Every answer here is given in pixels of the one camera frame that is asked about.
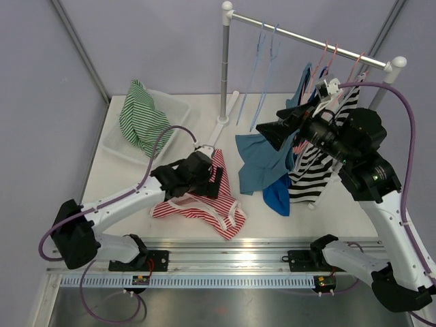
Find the red white striped tank top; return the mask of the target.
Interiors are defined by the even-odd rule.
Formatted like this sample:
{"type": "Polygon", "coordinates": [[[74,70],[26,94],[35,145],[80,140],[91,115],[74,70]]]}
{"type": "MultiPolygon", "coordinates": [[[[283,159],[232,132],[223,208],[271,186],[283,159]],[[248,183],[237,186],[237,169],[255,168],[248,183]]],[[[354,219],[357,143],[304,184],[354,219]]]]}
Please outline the red white striped tank top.
{"type": "Polygon", "coordinates": [[[159,203],[149,211],[151,217],[163,219],[170,215],[182,215],[190,219],[201,219],[211,225],[224,239],[230,240],[243,228],[247,215],[240,202],[232,196],[225,166],[223,151],[217,149],[213,157],[213,175],[210,182],[220,178],[216,198],[188,193],[159,203]]]}

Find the green white striped tank top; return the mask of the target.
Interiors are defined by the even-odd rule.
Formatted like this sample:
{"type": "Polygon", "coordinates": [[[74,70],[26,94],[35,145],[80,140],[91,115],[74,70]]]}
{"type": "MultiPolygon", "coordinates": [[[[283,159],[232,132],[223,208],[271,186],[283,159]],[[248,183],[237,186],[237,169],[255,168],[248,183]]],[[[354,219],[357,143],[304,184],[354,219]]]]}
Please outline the green white striped tank top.
{"type": "Polygon", "coordinates": [[[123,137],[148,157],[156,158],[168,143],[174,130],[167,131],[153,152],[156,139],[170,126],[166,114],[157,109],[153,96],[139,80],[132,80],[119,115],[123,137]]]}

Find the light blue wire hanger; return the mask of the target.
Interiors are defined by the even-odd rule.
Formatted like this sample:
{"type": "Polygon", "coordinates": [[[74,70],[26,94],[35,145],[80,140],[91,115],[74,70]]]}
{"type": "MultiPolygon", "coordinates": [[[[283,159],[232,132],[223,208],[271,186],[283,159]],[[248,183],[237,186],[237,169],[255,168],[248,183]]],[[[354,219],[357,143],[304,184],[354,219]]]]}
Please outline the light blue wire hanger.
{"type": "Polygon", "coordinates": [[[262,24],[261,24],[261,27],[260,27],[260,33],[259,33],[259,36],[258,36],[258,42],[257,42],[256,49],[255,49],[255,59],[254,59],[254,62],[253,62],[253,67],[252,67],[252,70],[251,70],[251,73],[250,73],[249,81],[248,81],[246,89],[245,89],[245,93],[243,95],[243,100],[241,102],[240,109],[238,111],[238,117],[237,117],[237,120],[236,120],[236,124],[237,125],[239,124],[241,116],[243,114],[243,110],[244,110],[244,107],[245,107],[245,102],[246,102],[247,96],[249,94],[249,91],[251,90],[253,79],[254,79],[254,76],[255,76],[255,73],[256,73],[256,70],[257,70],[257,67],[258,67],[258,63],[260,61],[261,51],[263,50],[263,47],[264,47],[264,42],[265,42],[265,39],[266,39],[266,34],[264,32],[264,26],[265,26],[264,21],[262,21],[262,24]]]}

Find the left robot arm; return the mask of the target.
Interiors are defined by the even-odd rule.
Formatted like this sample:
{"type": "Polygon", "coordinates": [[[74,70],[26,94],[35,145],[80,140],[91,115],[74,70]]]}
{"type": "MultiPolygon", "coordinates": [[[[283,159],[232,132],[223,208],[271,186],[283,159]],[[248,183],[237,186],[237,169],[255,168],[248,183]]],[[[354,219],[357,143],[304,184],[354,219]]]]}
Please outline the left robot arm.
{"type": "Polygon", "coordinates": [[[150,267],[149,250],[135,234],[105,234],[110,226],[145,208],[190,194],[215,198],[223,174],[213,168],[215,150],[201,146],[187,158],[158,166],[146,180],[105,199],[79,205],[64,202],[50,233],[68,269],[87,266],[93,260],[109,261],[123,271],[150,267]]]}

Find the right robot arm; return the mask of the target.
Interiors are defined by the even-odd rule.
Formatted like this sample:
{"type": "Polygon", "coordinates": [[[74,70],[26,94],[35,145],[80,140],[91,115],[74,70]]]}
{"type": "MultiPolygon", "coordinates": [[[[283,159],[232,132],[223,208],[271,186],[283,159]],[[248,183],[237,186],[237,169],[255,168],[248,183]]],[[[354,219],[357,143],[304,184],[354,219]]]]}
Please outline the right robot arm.
{"type": "Polygon", "coordinates": [[[420,260],[423,250],[411,220],[401,216],[401,188],[394,168],[378,152],[387,131],[378,113],[353,109],[336,126],[302,105],[277,112],[278,121],[262,123],[256,129],[275,150],[284,147],[293,132],[323,154],[341,162],[339,178],[346,190],[370,218],[388,255],[379,260],[353,250],[336,236],[327,234],[310,244],[309,261],[318,270],[338,268],[371,287],[387,310],[398,313],[419,311],[432,302],[435,284],[425,271],[433,262],[420,260]]]}

